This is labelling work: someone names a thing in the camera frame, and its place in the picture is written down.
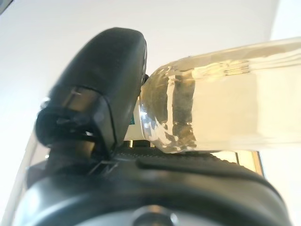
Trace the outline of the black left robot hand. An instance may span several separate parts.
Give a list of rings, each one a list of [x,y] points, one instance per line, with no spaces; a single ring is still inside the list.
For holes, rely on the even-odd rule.
[[[211,154],[122,145],[145,74],[139,32],[111,28],[72,59],[35,123],[49,158],[27,171],[16,226],[289,226],[262,176]]]

